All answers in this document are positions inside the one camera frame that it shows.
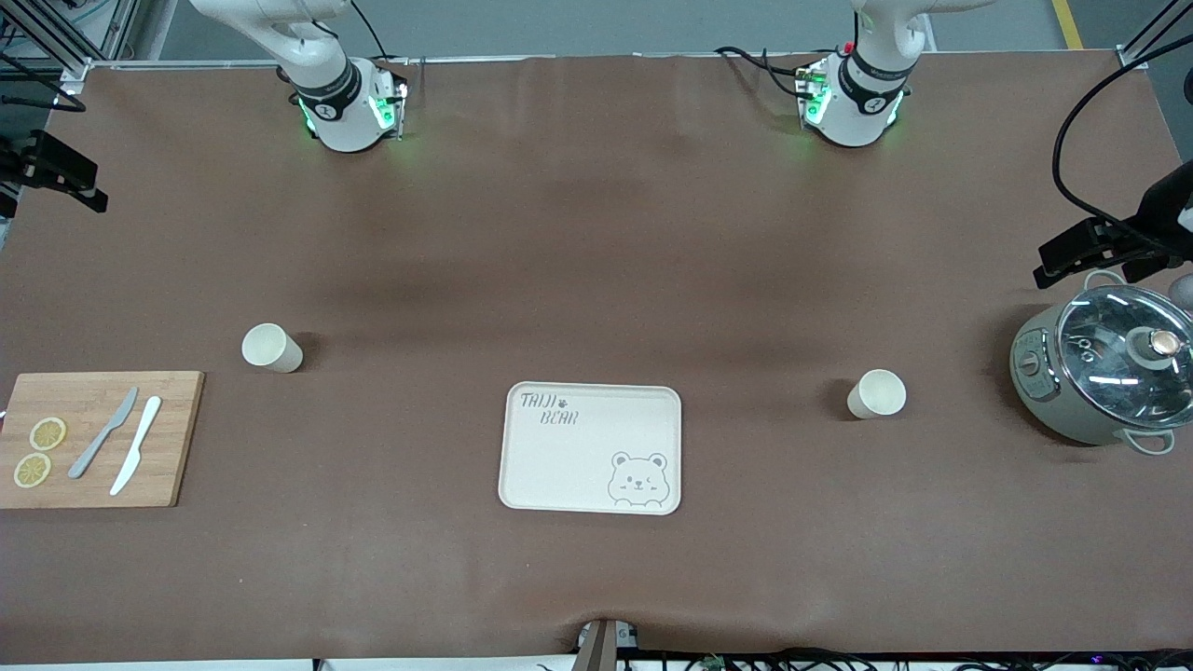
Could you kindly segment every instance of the brown tablecloth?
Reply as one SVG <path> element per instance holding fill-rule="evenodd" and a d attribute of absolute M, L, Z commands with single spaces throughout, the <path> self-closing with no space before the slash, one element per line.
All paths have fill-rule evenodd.
<path fill-rule="evenodd" d="M 111 209 L 26 196 L 0 394 L 208 381 L 178 507 L 0 515 L 0 661 L 549 653 L 598 616 L 698 651 L 1193 645 L 1191 436 L 1065 444 L 1006 371 L 1077 288 L 1032 284 L 1082 217 L 1049 155 L 1114 64 L 927 56 L 859 150 L 740 61 L 410 68 L 406 140 L 360 155 L 270 70 L 93 73 L 51 131 Z M 1073 187 L 1124 215 L 1176 165 L 1143 74 L 1071 140 Z M 261 321 L 309 365 L 246 365 Z M 878 367 L 907 410 L 851 421 Z M 679 510 L 503 507 L 521 380 L 678 390 Z"/>

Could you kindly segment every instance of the tray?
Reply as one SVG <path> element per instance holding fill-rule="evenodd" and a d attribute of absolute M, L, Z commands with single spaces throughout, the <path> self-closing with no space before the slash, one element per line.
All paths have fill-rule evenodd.
<path fill-rule="evenodd" d="M 497 493 L 513 509 L 670 515 L 680 501 L 679 394 L 520 382 L 506 396 Z"/>

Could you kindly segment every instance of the white knife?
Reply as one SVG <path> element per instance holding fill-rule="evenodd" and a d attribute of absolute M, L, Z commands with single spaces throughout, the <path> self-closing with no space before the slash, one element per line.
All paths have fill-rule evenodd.
<path fill-rule="evenodd" d="M 146 401 L 146 410 L 141 412 L 141 424 L 137 425 L 137 435 L 132 437 L 132 447 L 129 448 L 129 456 L 124 457 L 124 466 L 120 467 L 120 473 L 116 476 L 116 482 L 112 484 L 112 491 L 107 492 L 109 495 L 115 497 L 119 494 L 120 490 L 129 484 L 129 479 L 137 470 L 137 466 L 141 463 L 141 443 L 144 442 L 146 433 L 149 432 L 149 425 L 157 417 L 157 408 L 160 407 L 161 396 L 149 396 L 149 400 Z"/>

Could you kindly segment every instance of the wooden cutting board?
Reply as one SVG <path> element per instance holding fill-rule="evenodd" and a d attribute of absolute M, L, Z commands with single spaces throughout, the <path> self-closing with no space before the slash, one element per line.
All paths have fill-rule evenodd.
<path fill-rule="evenodd" d="M 112 418 L 131 387 L 137 387 L 138 393 L 128 419 L 107 437 L 82 478 L 67 478 L 67 470 Z M 18 376 L 0 430 L 0 509 L 174 505 L 202 389 L 203 374 L 190 370 Z M 119 494 L 109 495 L 149 396 L 161 396 L 162 402 L 141 444 L 141 464 Z M 13 470 L 21 457 L 36 451 L 29 432 L 47 417 L 66 421 L 67 436 L 44 453 L 52 462 L 49 478 L 23 490 Z"/>

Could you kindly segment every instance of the paper cup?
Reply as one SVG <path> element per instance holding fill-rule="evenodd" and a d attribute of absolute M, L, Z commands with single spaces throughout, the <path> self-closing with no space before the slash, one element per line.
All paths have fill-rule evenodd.
<path fill-rule="evenodd" d="M 889 370 L 871 370 L 849 392 L 849 412 L 858 419 L 895 414 L 905 402 L 907 387 Z"/>
<path fill-rule="evenodd" d="M 248 363 L 274 373 L 293 373 L 302 365 L 302 349 L 277 324 L 259 324 L 245 334 L 240 353 Z"/>

